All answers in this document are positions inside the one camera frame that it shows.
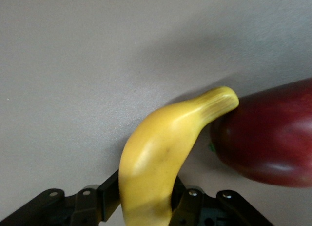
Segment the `plastic vegetable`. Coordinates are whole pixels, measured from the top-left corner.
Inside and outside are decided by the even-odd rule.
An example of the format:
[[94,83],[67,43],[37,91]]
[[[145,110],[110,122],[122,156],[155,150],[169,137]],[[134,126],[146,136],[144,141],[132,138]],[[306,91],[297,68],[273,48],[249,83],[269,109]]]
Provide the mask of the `plastic vegetable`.
[[240,98],[211,139],[219,159],[252,180],[312,186],[312,78]]
[[127,141],[119,191],[127,226],[168,226],[176,176],[202,128],[238,106],[227,87],[158,109]]

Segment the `yellow banana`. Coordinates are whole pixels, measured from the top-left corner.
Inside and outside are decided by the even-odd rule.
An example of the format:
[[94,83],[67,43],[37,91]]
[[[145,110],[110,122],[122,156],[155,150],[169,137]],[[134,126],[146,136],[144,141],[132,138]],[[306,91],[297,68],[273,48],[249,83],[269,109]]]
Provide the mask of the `yellow banana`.
[[160,108],[127,141],[119,165],[119,192],[127,226],[168,226],[178,172],[202,128],[238,106],[228,87]]

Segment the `eggplant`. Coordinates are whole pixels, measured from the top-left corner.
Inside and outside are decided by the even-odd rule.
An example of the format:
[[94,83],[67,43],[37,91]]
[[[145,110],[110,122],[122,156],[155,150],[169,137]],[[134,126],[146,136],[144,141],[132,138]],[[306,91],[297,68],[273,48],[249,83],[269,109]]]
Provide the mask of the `eggplant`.
[[254,181],[312,186],[312,78],[239,99],[239,106],[213,121],[218,158]]

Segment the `metal screw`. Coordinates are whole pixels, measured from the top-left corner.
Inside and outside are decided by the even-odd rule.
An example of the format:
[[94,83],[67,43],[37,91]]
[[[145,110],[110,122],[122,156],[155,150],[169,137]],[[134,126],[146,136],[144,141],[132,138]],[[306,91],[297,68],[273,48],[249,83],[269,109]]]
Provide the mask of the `metal screw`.
[[57,196],[57,192],[52,192],[52,193],[50,193],[50,197],[54,197],[54,196]]
[[82,194],[83,194],[84,196],[87,196],[87,195],[90,195],[90,194],[91,194],[91,191],[86,190],[86,191],[84,191]]
[[225,197],[225,198],[232,198],[232,195],[230,193],[228,193],[228,192],[224,192],[222,194],[222,196]]
[[191,189],[190,191],[189,191],[189,194],[191,195],[191,196],[197,196],[198,195],[198,192],[195,190],[195,189]]

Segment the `gray table surface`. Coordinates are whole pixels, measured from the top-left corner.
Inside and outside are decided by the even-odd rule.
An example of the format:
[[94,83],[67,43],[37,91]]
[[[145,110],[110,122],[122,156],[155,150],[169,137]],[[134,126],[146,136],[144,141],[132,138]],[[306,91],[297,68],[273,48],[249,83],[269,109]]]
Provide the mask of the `gray table surface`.
[[[239,96],[312,76],[312,0],[0,0],[0,219],[40,192],[100,184],[153,110],[219,85]],[[256,183],[204,130],[180,171],[308,226],[312,189]],[[103,225],[124,225],[120,208]]]

